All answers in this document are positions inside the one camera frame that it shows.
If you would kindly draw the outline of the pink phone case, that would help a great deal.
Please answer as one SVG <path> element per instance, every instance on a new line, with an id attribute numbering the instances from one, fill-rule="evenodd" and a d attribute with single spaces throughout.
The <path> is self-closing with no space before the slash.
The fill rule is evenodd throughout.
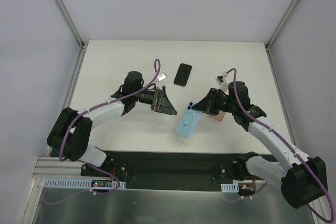
<path id="1" fill-rule="evenodd" d="M 225 112 L 224 111 L 219 111 L 219 113 L 217 115 L 208 115 L 208 117 L 211 119 L 211 120 L 214 120 L 216 122 L 221 122 L 225 116 Z"/>

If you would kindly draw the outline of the light blue phone case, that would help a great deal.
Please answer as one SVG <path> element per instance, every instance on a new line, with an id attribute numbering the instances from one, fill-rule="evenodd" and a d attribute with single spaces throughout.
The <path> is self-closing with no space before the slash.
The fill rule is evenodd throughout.
<path id="1" fill-rule="evenodd" d="M 177 134 L 184 138 L 189 138 L 194 129 L 196 128 L 199 118 L 202 115 L 201 111 L 193 110 L 192 107 L 196 102 L 190 101 L 186 109 L 184 110 L 176 128 L 175 131 Z"/>

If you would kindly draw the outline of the black smartphone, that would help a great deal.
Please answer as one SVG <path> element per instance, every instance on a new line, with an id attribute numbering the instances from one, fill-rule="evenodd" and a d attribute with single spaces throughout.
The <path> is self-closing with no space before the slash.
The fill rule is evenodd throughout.
<path id="1" fill-rule="evenodd" d="M 192 66 L 185 63 L 181 63 L 176 72 L 173 83 L 177 86 L 185 87 L 187 85 L 189 76 L 192 71 Z"/>

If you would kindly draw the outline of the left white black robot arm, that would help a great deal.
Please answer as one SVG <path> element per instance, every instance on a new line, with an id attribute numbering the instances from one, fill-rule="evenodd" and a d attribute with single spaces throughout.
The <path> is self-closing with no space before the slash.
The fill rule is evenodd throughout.
<path id="1" fill-rule="evenodd" d="M 47 137 L 47 145 L 58 151 L 61 161 L 81 161 L 99 176 L 112 177 L 116 171 L 112 158 L 89 144 L 91 131 L 102 123 L 126 115 L 138 102 L 148 104 L 154 112 L 177 115 L 167 97 L 166 87 L 151 90 L 144 85 L 140 72 L 131 71 L 107 101 L 82 111 L 64 108 Z"/>

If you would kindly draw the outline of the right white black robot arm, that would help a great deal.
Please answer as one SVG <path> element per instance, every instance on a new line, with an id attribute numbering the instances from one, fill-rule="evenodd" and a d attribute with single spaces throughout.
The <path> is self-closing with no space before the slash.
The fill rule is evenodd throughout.
<path id="1" fill-rule="evenodd" d="M 310 157 L 276 133 L 266 113 L 251 103 L 244 82 L 231 82 L 228 94 L 211 88 L 192 109 L 208 115 L 230 113 L 234 121 L 258 139 L 276 159 L 272 163 L 255 152 L 241 155 L 226 170 L 231 179 L 262 178 L 278 187 L 287 203 L 296 209 L 327 194 L 325 162 L 319 157 Z"/>

